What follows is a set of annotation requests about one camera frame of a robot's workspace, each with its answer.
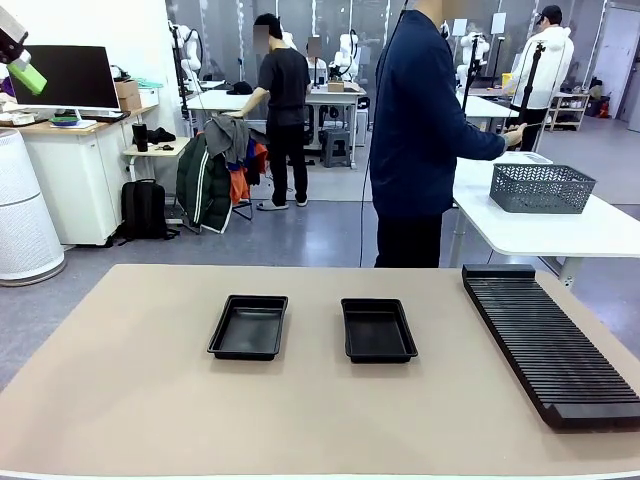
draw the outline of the hand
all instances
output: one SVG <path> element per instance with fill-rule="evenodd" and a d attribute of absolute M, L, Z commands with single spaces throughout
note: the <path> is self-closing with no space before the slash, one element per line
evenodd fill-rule
<path fill-rule="evenodd" d="M 525 128 L 527 128 L 527 124 L 523 123 L 517 128 L 514 127 L 507 130 L 507 132 L 502 135 L 507 142 L 507 147 L 515 147 L 522 143 L 522 135 L 524 134 Z"/>

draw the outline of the plastic basket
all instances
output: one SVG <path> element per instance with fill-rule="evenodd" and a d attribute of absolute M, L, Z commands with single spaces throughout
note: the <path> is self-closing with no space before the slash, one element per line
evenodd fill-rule
<path fill-rule="evenodd" d="M 579 214 L 596 181 L 565 165 L 498 164 L 491 198 L 510 213 Z"/>

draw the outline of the black cap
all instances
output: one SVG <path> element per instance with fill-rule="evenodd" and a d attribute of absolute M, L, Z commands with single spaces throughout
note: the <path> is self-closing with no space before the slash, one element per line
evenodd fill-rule
<path fill-rule="evenodd" d="M 545 18 L 549 19 L 551 25 L 560 25 L 562 23 L 562 9 L 557 5 L 545 7 L 538 19 L 538 25 L 540 25 Z"/>

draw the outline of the black plastic tray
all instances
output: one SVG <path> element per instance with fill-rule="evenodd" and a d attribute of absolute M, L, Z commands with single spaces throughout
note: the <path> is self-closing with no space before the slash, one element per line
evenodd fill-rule
<path fill-rule="evenodd" d="M 353 363 L 406 363 L 418 356 L 400 300 L 342 300 L 345 350 Z"/>
<path fill-rule="evenodd" d="M 273 360 L 287 303 L 287 297 L 231 295 L 207 351 L 225 360 Z"/>

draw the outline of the person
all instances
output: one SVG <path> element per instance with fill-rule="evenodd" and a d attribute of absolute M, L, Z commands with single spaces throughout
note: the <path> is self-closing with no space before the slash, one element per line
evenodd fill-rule
<path fill-rule="evenodd" d="M 520 151 L 523 152 L 534 150 L 542 124 L 546 122 L 551 101 L 560 91 L 560 86 L 569 73 L 574 46 L 569 38 L 571 29 L 562 28 L 561 23 L 562 10 L 557 5 L 550 5 L 542 11 L 538 19 L 540 33 L 531 37 L 524 46 L 518 66 L 512 72 L 512 78 L 505 86 L 507 91 L 515 91 L 511 109 L 521 112 L 524 89 L 529 82 L 533 66 L 533 55 L 538 44 L 542 43 L 546 50 L 540 57 L 533 81 L 533 91 L 524 113 L 524 122 L 531 127 L 524 132 L 522 138 Z M 510 120 L 508 125 L 514 122 L 517 120 Z"/>
<path fill-rule="evenodd" d="M 311 91 L 307 60 L 285 44 L 280 21 L 275 15 L 260 15 L 255 25 L 268 27 L 269 53 L 260 65 L 258 87 L 242 110 L 228 115 L 245 117 L 264 97 L 270 95 L 267 137 L 274 191 L 271 200 L 258 204 L 258 209 L 273 211 L 289 208 L 287 155 L 293 165 L 296 204 L 306 207 L 308 177 L 304 157 L 304 104 L 307 93 Z"/>
<path fill-rule="evenodd" d="M 369 158 L 377 268 L 437 268 L 457 157 L 493 160 L 520 143 L 525 128 L 496 135 L 467 123 L 451 49 L 436 27 L 441 20 L 440 0 L 418 0 L 378 63 Z"/>

